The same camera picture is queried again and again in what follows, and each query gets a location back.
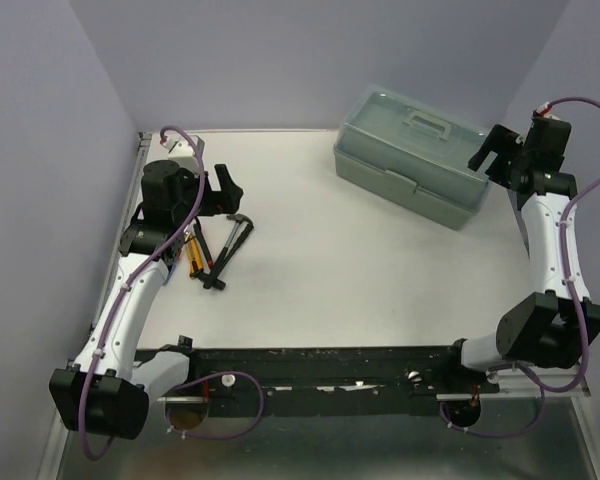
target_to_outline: lavender wall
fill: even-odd
[[[547,100],[585,95],[600,100],[600,0],[572,0],[509,106],[504,122],[526,131],[531,111]],[[600,112],[560,105],[555,114],[572,122],[563,170],[584,187],[600,175]],[[600,188],[578,206],[577,240],[587,287],[600,303]],[[587,378],[600,427],[600,338],[592,348]]]
[[[35,478],[49,377],[87,334],[136,147],[68,1],[0,1],[0,479]]]
[[[71,0],[138,126],[336,127],[371,83],[501,119],[567,0]]]

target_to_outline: black handle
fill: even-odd
[[[213,282],[215,282],[218,278],[218,275],[220,275],[220,272],[224,268],[222,265],[224,262],[224,257],[227,256],[228,251],[229,249],[227,247],[223,247],[220,251],[220,255],[218,255],[218,258],[216,258],[216,263],[213,264],[213,268],[209,272],[209,275],[207,275],[207,279],[204,282],[203,288],[205,290],[209,290],[213,286]]]
[[[203,282],[206,282],[209,278],[209,274],[208,273],[204,273],[203,271],[199,271],[196,274],[196,278],[199,278],[200,280],[202,280]],[[224,290],[227,287],[227,284],[224,283],[222,280],[220,280],[219,278],[216,278],[214,280],[214,282],[211,284],[211,286],[213,288],[215,288],[216,290]]]
[[[199,221],[200,220],[196,218],[196,223],[193,225],[193,232],[196,234],[196,238],[198,239],[198,243],[200,244],[200,248],[202,249],[202,254],[204,255],[205,260],[207,261],[207,265],[209,265],[209,268],[212,268],[213,257],[211,256],[211,252],[209,251],[207,241],[202,235],[202,228],[200,227],[200,223],[198,223]]]

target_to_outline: purple cable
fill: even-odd
[[[492,370],[494,370],[494,371],[506,370],[511,367],[512,367],[511,365],[506,365],[506,366],[497,367]],[[527,376],[529,376],[530,374],[533,373],[533,371],[531,371],[531,369],[529,369],[528,367],[522,366],[522,365],[518,365],[517,368],[519,368]],[[482,432],[480,430],[473,430],[473,429],[469,429],[469,428],[465,429],[463,427],[454,425],[453,423],[451,423],[451,420],[449,419],[448,407],[445,402],[440,402],[439,414],[440,414],[440,417],[444,420],[444,423],[447,424],[447,427],[452,430],[455,430],[457,432],[462,432],[462,433],[466,433],[468,435],[473,435],[474,437],[493,438],[493,439],[497,439],[497,438],[508,439],[508,438],[514,438],[514,437],[519,437],[521,435],[525,435],[526,433],[529,433],[531,430],[536,428],[540,424],[540,421],[542,420],[546,403],[547,402],[546,402],[545,390],[544,390],[544,388],[540,387],[540,409],[538,410],[538,413],[536,414],[536,418],[534,418],[533,421],[531,423],[529,423],[529,425],[527,425],[526,427],[523,427],[520,430],[516,430],[515,432],[509,432],[509,433]]]
[[[172,130],[176,133],[179,133],[182,136],[182,138],[184,138],[189,143],[189,145],[191,145],[191,148],[193,149],[194,155],[198,161],[199,171],[201,172],[200,176],[198,177],[199,178],[198,194],[196,195],[195,202],[193,203],[193,207],[191,208],[189,215],[184,220],[182,225],[180,225],[180,227],[175,231],[175,233],[173,235],[171,235],[171,237],[169,237],[167,239],[167,241],[165,241],[160,247],[158,247],[144,262],[142,262],[142,264],[138,268],[136,268],[133,272],[131,272],[131,274],[127,277],[127,280],[124,283],[129,286],[131,286],[131,284],[138,278],[138,276],[147,267],[147,265],[149,265],[151,262],[155,261],[156,259],[160,258],[160,255],[162,255],[162,252],[164,252],[167,248],[169,248],[169,246],[173,242],[176,241],[178,236],[180,236],[184,232],[184,229],[187,227],[187,225],[189,225],[191,222],[193,222],[193,220],[196,217],[196,214],[198,213],[198,210],[200,208],[200,204],[202,203],[202,195],[204,194],[204,182],[205,182],[204,164],[202,162],[202,153],[198,149],[198,145],[196,144],[196,142],[194,142],[193,139],[189,135],[187,135],[187,133],[184,130],[182,130],[180,127],[176,127],[173,125],[167,125],[166,127],[163,127],[162,130],[160,130],[160,138],[162,140],[165,139],[165,133],[168,130]],[[120,308],[120,305],[122,304],[122,300],[124,299],[124,296],[126,294],[127,294],[127,289],[121,287],[120,291],[118,292],[118,295],[116,296],[116,298],[113,302],[111,310],[109,311],[109,314],[107,315],[107,319],[104,322],[104,326],[102,327],[102,333],[100,334],[100,338],[98,339],[96,349],[102,350],[104,348],[105,343],[107,342],[107,337],[109,336],[109,330],[111,329],[111,325],[113,324],[113,320],[114,320],[116,313],[118,312],[118,309]],[[86,429],[87,398],[89,396],[89,387],[91,386],[91,382],[93,381],[93,376],[95,375],[95,371],[96,371],[99,361],[100,361],[100,356],[97,353],[94,353],[93,357],[91,359],[91,365],[89,366],[89,370],[87,371],[87,376],[84,380],[84,385],[82,386],[82,391],[80,392],[80,403],[78,405],[78,433],[80,435],[80,440],[82,443],[82,451],[84,452],[85,456],[89,460],[94,460],[94,461],[100,460],[107,453],[107,451],[109,450],[109,447],[113,443],[113,438],[114,438],[114,437],[109,437],[104,448],[98,453],[94,453],[91,450],[91,447],[89,446],[89,439],[87,438],[87,429]]]
[[[168,410],[167,411],[167,421],[169,422],[169,428],[180,434],[183,434],[185,437],[197,438],[199,440],[232,440],[234,438],[238,438],[243,435],[246,435],[251,430],[256,428],[256,426],[258,425],[258,423],[260,423],[260,420],[262,419],[262,412],[264,412],[264,392],[262,391],[262,387],[260,386],[258,381],[254,377],[249,375],[248,373],[235,372],[235,371],[213,373],[211,375],[207,375],[206,377],[198,378],[197,380],[194,380],[192,382],[178,385],[176,388],[174,388],[174,390],[182,390],[184,388],[195,387],[196,385],[200,385],[201,383],[207,382],[209,380],[213,380],[214,378],[222,377],[224,375],[234,375],[234,376],[238,376],[238,377],[244,377],[244,378],[250,380],[251,383],[253,383],[256,386],[256,389],[258,390],[258,396],[260,397],[260,405],[258,407],[258,413],[256,413],[256,417],[254,418],[253,422],[251,422],[251,424],[247,428],[245,428],[244,430],[242,430],[238,433],[232,433],[229,435],[218,435],[218,436],[205,435],[203,433],[195,433],[195,432],[190,432],[190,431],[186,431],[186,430],[183,432],[182,430],[178,430],[177,428],[175,428],[173,426],[173,422],[171,421],[171,410]]]
[[[587,97],[560,98],[558,100],[554,100],[553,102],[549,102],[549,107],[552,108],[555,105],[558,105],[560,103],[567,103],[567,102],[588,103],[589,105],[593,105],[594,107],[597,107],[598,109],[600,109],[600,102],[598,102],[596,100],[592,100]],[[571,199],[571,201],[565,207],[564,212],[562,212],[562,216],[560,217],[560,255],[562,256],[562,268],[564,269],[564,273],[566,276],[565,283],[567,285],[567,289],[569,290],[569,295],[571,295],[571,299],[573,300],[573,304],[576,309],[576,316],[578,317],[578,328],[580,329],[580,342],[581,342],[581,348],[582,348],[582,360],[580,362],[580,368],[578,369],[578,373],[574,377],[574,379],[571,380],[571,382],[569,382],[568,384],[563,385],[561,387],[553,387],[550,385],[546,385],[545,383],[542,382],[542,380],[540,380],[540,377],[538,377],[538,375],[531,370],[529,370],[528,372],[525,372],[527,377],[529,377],[529,379],[533,383],[535,383],[540,388],[543,388],[549,392],[564,393],[564,392],[568,392],[569,390],[576,388],[578,385],[580,385],[580,383],[582,383],[582,381],[584,381],[585,374],[587,373],[587,368],[589,367],[589,335],[587,332],[587,323],[584,318],[584,311],[582,310],[582,305],[580,304],[580,301],[578,300],[578,293],[576,291],[576,288],[573,284],[573,281],[571,280],[571,276],[572,276],[573,272],[571,271],[571,264],[569,263],[569,248],[567,246],[567,223],[566,222],[569,218],[569,213],[571,212],[571,209],[580,200],[582,200],[582,198],[584,198],[585,195],[587,195],[589,192],[591,192],[592,190],[594,190],[595,188],[597,188],[599,186],[600,186],[600,177],[597,180],[595,180],[594,182],[592,182],[591,184],[589,184],[587,187],[585,187],[575,197],[573,197]]]

